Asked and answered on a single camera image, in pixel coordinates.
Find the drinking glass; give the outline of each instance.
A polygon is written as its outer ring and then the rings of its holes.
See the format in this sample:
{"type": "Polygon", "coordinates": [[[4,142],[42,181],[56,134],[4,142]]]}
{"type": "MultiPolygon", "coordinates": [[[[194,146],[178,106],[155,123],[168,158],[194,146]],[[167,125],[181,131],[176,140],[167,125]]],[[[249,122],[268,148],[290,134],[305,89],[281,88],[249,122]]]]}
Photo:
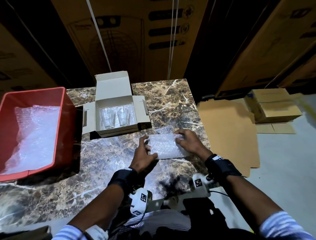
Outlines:
{"type": "Polygon", "coordinates": [[[130,108],[127,105],[118,106],[116,108],[118,113],[118,121],[121,127],[125,127],[129,125],[130,118],[130,108]]]}
{"type": "Polygon", "coordinates": [[[105,129],[113,129],[115,126],[115,109],[111,107],[105,107],[101,109],[101,119],[105,129]]]}

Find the black wristband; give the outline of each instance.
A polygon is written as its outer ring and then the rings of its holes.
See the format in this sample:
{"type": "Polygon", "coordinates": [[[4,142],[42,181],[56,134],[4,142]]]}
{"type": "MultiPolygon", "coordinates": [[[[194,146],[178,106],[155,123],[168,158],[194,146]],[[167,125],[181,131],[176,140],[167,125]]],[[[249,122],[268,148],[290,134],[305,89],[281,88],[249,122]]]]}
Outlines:
{"type": "Polygon", "coordinates": [[[242,174],[237,170],[231,161],[224,159],[217,154],[209,156],[205,161],[205,166],[207,167],[209,173],[219,183],[222,180],[225,180],[225,178],[229,175],[242,176],[242,174]]]}
{"type": "Polygon", "coordinates": [[[113,177],[107,186],[117,184],[123,189],[124,195],[127,196],[133,190],[133,186],[137,180],[137,175],[136,170],[132,168],[118,170],[113,174],[113,177]]]}

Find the marble tabletop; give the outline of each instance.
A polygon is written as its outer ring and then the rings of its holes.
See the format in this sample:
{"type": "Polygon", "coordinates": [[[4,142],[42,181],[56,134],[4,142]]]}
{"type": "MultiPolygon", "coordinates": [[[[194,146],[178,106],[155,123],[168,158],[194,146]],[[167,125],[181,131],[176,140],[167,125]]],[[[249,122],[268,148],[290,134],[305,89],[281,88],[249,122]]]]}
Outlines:
{"type": "MultiPolygon", "coordinates": [[[[116,170],[129,166],[143,135],[186,128],[194,130],[203,144],[210,147],[186,79],[135,83],[132,89],[134,95],[145,96],[152,127],[93,140],[90,134],[80,134],[69,168],[0,183],[1,229],[78,213],[107,186],[116,170]]],[[[69,89],[67,94],[75,106],[81,106],[94,101],[95,87],[69,89]]],[[[195,157],[160,160],[146,176],[144,188],[152,192],[153,199],[183,193],[190,189],[189,180],[197,172],[207,173],[195,157]]]]}

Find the floor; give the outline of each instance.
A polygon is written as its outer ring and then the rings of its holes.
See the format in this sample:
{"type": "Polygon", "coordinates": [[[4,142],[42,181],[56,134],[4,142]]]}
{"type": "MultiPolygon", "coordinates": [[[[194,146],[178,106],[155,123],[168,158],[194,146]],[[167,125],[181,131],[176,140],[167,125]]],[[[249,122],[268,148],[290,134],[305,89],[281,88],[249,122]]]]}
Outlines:
{"type": "MultiPolygon", "coordinates": [[[[304,115],[292,123],[297,134],[258,134],[261,167],[252,169],[248,180],[316,236],[316,95],[304,96],[298,103],[304,115]]],[[[221,187],[212,190],[225,192],[221,187]]],[[[212,193],[210,199],[222,211],[229,227],[250,230],[229,197],[212,193]]],[[[71,218],[34,224],[21,230],[50,225],[55,235],[71,218]]]]}

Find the hand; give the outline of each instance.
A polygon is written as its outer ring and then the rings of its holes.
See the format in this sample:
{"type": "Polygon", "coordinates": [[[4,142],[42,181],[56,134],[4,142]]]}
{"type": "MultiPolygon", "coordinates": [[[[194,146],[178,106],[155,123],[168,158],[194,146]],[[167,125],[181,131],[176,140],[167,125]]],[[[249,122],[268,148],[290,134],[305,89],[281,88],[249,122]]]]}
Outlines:
{"type": "Polygon", "coordinates": [[[197,155],[202,161],[206,161],[206,159],[213,154],[203,145],[194,131],[188,129],[179,129],[174,133],[183,134],[185,136],[185,140],[176,138],[176,143],[183,147],[184,150],[197,155]]]}
{"type": "Polygon", "coordinates": [[[149,138],[149,136],[143,136],[139,139],[139,146],[136,148],[134,158],[131,162],[131,165],[129,166],[138,173],[145,170],[151,164],[151,162],[158,157],[157,153],[148,155],[148,149],[145,145],[145,139],[147,138],[149,138]]]}

